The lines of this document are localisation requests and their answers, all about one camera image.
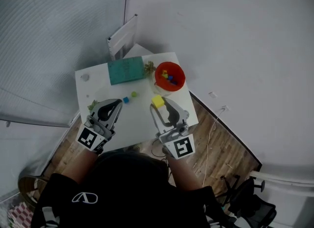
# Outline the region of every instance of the white table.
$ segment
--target white table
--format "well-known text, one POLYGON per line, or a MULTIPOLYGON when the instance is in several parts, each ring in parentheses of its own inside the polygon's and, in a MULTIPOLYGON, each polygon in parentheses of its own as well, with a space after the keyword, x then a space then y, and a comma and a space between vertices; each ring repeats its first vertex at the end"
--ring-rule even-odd
MULTIPOLYGON (((165 61, 179 64, 175 53, 147 55, 142 58, 144 64, 152 61, 156 67, 165 61)), ((116 135, 111 141, 106 143, 104 151, 130 146, 156 137, 158 130, 150 113, 150 104, 156 94, 152 92, 148 79, 111 85, 107 63, 76 71, 75 79, 82 123, 85 123, 86 117, 89 115, 87 106, 91 105, 93 100, 123 99, 126 96, 130 98, 128 104, 123 103, 118 121, 115 123, 114 130, 116 135), (89 75, 88 81, 81 80, 80 77, 83 74, 89 75), (136 91, 139 95, 132 98, 132 91, 136 91)), ((179 91, 172 93, 167 98, 172 99, 189 112, 189 118, 187 119, 189 126, 198 123, 186 84, 179 91)))

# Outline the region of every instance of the green box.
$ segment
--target green box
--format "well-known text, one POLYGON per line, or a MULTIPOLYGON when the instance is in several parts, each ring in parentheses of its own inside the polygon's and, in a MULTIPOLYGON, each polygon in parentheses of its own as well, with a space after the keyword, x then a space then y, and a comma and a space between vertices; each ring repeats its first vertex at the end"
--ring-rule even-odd
POLYGON ((145 78, 142 57, 130 57, 108 62, 111 85, 145 78))

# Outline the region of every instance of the blue cube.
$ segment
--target blue cube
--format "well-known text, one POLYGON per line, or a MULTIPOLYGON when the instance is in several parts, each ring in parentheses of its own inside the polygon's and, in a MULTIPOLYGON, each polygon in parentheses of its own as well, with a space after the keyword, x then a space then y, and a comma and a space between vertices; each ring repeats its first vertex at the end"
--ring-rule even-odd
POLYGON ((124 98, 123 98, 123 102, 124 102, 124 103, 128 103, 129 101, 130 101, 130 100, 129 100, 128 97, 124 97, 124 98))

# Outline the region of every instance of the red and white checkered fabric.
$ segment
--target red and white checkered fabric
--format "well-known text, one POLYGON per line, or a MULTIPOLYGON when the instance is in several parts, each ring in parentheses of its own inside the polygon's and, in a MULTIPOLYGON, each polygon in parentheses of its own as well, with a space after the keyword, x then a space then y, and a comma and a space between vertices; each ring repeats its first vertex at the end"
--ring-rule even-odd
POLYGON ((13 228, 29 228, 33 212, 28 209, 24 202, 10 209, 8 212, 9 221, 13 228))

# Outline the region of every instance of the white curtain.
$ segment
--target white curtain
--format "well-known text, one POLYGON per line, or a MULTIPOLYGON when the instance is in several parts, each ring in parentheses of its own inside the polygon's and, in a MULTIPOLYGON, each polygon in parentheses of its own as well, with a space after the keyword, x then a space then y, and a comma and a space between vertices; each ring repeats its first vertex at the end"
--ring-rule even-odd
POLYGON ((74 71, 107 62, 125 0, 0 0, 0 119, 68 125, 74 71))

